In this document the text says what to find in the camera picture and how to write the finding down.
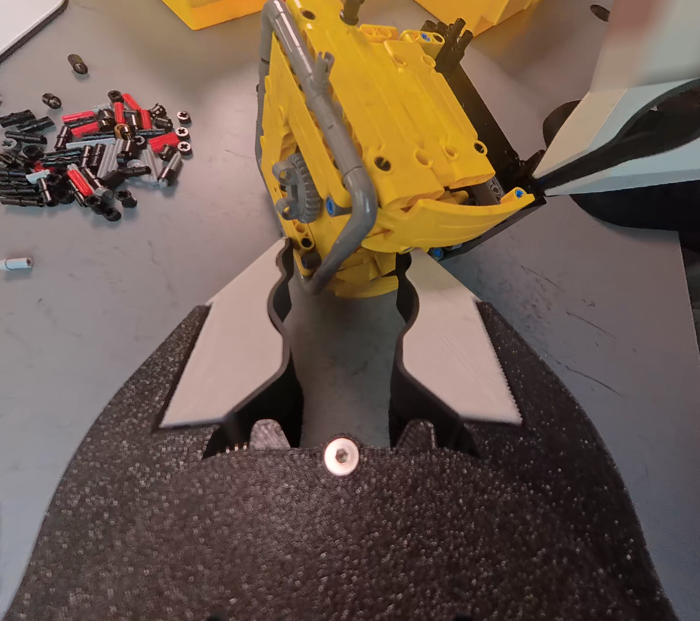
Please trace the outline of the yellow lego vehicle model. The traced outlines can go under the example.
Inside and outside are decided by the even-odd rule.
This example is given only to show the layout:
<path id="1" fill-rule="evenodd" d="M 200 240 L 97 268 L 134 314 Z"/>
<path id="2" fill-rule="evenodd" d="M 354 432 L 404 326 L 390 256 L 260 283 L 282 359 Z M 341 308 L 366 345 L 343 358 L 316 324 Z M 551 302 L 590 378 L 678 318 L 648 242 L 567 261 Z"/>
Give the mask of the yellow lego vehicle model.
<path id="1" fill-rule="evenodd" d="M 545 203 L 460 66 L 463 20 L 360 24 L 364 0 L 268 0 L 256 161 L 304 288 L 398 287 L 399 256 L 465 253 Z"/>

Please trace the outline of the pile of small lego pins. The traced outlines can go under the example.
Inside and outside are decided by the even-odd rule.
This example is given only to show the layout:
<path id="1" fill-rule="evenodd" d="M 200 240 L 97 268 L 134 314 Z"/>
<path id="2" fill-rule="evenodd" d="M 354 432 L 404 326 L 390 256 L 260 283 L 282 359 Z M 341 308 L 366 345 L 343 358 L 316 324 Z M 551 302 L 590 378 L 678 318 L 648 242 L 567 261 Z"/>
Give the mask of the pile of small lego pins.
<path id="1" fill-rule="evenodd" d="M 109 223 L 138 205 L 129 184 L 173 188 L 193 155 L 187 110 L 142 108 L 126 92 L 79 112 L 1 115 L 1 206 L 76 204 Z"/>

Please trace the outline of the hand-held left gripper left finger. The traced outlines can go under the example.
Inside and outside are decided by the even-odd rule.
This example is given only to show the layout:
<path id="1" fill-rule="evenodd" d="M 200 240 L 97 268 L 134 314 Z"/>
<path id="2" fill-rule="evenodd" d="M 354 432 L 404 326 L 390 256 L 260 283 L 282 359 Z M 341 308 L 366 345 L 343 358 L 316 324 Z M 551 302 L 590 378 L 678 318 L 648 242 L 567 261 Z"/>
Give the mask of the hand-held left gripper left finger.
<path id="1" fill-rule="evenodd" d="M 223 424 L 281 379 L 291 348 L 291 240 L 280 239 L 206 303 L 160 428 Z"/>

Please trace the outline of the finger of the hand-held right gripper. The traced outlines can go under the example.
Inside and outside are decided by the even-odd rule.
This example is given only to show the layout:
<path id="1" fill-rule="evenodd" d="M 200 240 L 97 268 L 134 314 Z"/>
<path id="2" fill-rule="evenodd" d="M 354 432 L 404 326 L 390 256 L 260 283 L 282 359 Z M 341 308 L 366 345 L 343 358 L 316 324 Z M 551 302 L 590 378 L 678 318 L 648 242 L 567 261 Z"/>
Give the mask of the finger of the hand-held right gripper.
<path id="1" fill-rule="evenodd" d="M 699 88 L 699 0 L 615 0 L 590 89 L 533 171 L 574 180 L 699 147 L 697 115 L 658 111 Z"/>
<path id="2" fill-rule="evenodd" d="M 547 196 L 604 193 L 699 180 L 699 148 L 678 147 L 665 153 L 620 163 L 559 185 L 543 184 Z"/>

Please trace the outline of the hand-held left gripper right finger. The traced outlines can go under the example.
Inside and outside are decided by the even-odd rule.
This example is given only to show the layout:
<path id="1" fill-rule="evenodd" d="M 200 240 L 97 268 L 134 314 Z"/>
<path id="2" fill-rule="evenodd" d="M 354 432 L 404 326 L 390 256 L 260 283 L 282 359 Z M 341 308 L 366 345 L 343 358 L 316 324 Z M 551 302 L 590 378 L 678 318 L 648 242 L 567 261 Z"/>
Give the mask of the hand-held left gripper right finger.
<path id="1" fill-rule="evenodd" d="M 397 266 L 399 376 L 461 421 L 521 424 L 480 300 L 427 252 Z"/>

